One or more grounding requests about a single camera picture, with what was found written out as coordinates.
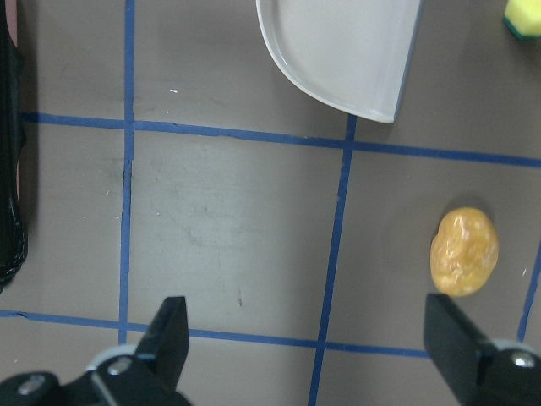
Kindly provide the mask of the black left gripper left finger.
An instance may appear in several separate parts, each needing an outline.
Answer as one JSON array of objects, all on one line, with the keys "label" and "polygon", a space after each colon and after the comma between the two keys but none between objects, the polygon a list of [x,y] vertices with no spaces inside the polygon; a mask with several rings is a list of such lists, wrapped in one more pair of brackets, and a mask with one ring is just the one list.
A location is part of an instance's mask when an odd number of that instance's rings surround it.
[{"label": "black left gripper left finger", "polygon": [[135,349],[135,357],[145,363],[168,390],[177,388],[189,352],[189,326],[186,299],[167,297]]}]

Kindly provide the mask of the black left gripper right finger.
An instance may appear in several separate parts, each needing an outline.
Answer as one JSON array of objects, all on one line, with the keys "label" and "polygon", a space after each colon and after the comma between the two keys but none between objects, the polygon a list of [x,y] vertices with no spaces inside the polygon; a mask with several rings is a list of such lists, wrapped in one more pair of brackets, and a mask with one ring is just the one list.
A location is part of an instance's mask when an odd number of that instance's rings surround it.
[{"label": "black left gripper right finger", "polygon": [[494,392],[500,349],[445,294],[424,304],[424,347],[453,392]]}]

